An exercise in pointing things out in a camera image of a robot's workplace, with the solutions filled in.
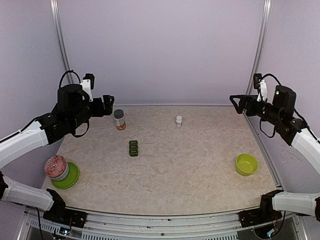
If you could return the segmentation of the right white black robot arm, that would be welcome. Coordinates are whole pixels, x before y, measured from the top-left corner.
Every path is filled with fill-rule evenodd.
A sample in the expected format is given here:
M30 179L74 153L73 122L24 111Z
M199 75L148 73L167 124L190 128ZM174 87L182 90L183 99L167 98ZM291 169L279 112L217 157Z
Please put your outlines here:
M306 120L295 109L296 93L279 83L275 86L272 102L268 102L266 76L256 73L253 76L256 95L230 95L229 99L238 114L257 116L261 122L273 125L273 134L280 137L311 164L320 170L320 139L313 133ZM253 210L239 214L242 227L267 223L280 219L284 213L291 212L301 216L320 219L319 193L292 193L273 190L263 194L260 205Z

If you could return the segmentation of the orange pill bottle grey cap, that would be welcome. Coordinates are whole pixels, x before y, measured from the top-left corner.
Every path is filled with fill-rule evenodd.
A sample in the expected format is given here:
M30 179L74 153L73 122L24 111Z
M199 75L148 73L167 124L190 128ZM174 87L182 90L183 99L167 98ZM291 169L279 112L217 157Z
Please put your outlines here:
M113 113L115 125L118 130L124 130L126 128L125 114L122 109L117 109Z

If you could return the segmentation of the green weekly pill organizer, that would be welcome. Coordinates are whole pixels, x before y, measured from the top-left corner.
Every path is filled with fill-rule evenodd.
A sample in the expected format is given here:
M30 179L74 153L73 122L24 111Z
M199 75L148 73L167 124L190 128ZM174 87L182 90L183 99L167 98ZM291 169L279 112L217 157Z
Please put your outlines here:
M139 145L137 140L129 141L129 155L131 157L137 157L139 155Z

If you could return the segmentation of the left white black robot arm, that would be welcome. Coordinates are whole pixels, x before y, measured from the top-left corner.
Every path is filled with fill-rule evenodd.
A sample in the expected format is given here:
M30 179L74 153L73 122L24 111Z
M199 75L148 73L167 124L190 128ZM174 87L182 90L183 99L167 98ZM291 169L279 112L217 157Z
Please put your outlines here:
M77 83L60 84L57 103L51 112L35 117L22 129L1 139L1 168L35 149L54 144L68 134L79 138L77 128L82 124L88 125L92 117L110 116L115 98L111 95L94 98L94 83L94 75L87 73ZM70 218L69 209L56 191L22 184L3 174L0 176L0 199L49 211L61 223Z

